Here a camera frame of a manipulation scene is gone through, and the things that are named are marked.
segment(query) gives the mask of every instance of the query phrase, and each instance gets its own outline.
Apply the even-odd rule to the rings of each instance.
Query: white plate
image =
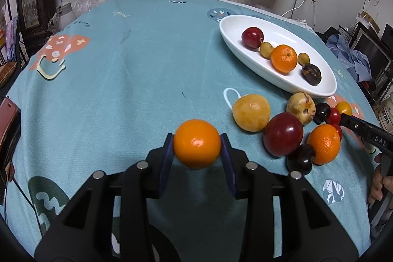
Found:
[[[242,33],[248,27],[261,29],[265,36],[264,41],[271,43],[273,47],[285,44],[292,47],[297,54],[308,54],[310,63],[321,70],[321,82],[317,86],[310,85],[302,77],[299,64],[288,74],[278,72],[270,59],[265,59],[259,51],[252,51],[243,45]],[[313,98],[329,97],[336,92],[337,81],[327,62],[314,48],[288,30],[260,18],[231,15],[220,21],[220,32],[229,49],[242,63],[275,86],[290,93],[308,93]]]

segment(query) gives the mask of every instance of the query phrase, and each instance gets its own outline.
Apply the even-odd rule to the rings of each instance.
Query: brown leather cushion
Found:
[[[0,67],[0,88],[2,88],[16,69],[17,62],[9,62]]]

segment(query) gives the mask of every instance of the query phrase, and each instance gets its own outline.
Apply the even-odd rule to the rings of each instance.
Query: human hand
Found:
[[[374,161],[381,163],[382,153],[378,154]],[[368,197],[369,203],[374,203],[375,200],[382,200],[382,187],[385,187],[390,192],[393,192],[393,177],[382,177],[381,165],[379,165],[374,172],[373,183],[371,185],[370,195]],[[393,209],[393,200],[389,204],[389,209]]]

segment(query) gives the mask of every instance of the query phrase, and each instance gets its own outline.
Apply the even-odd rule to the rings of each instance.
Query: blue tablecloth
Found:
[[[127,169],[162,146],[166,134],[187,119],[209,121],[250,160],[287,174],[285,159],[266,154],[260,133],[237,127],[225,101],[224,92],[231,104],[237,99],[227,88],[240,95],[261,94],[273,116],[285,110],[290,97],[227,48],[218,22],[229,14],[260,17],[304,39],[337,78],[337,94],[328,101],[347,100],[359,116],[377,123],[349,73],[305,28],[218,0],[109,0],[51,38],[9,92],[22,110],[15,178],[36,206],[43,232],[92,172]],[[305,127],[305,137],[315,126]],[[370,156],[344,131],[339,156],[307,176],[360,253],[370,245],[366,201],[372,174]],[[238,260],[246,205],[230,195],[220,160],[198,171],[175,160],[164,196],[148,201],[151,223],[168,236],[182,261],[191,262]],[[280,211],[278,201],[275,210]],[[114,215],[119,216],[118,205]],[[14,183],[8,188],[7,217],[33,254],[41,235]],[[279,225],[278,218],[276,255],[281,252]],[[118,218],[114,226],[113,250],[118,252]]]

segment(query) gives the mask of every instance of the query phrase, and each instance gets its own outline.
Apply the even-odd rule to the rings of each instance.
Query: white jug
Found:
[[[56,34],[66,28],[76,19],[71,3],[68,2],[56,8],[56,13],[49,21],[48,30]]]

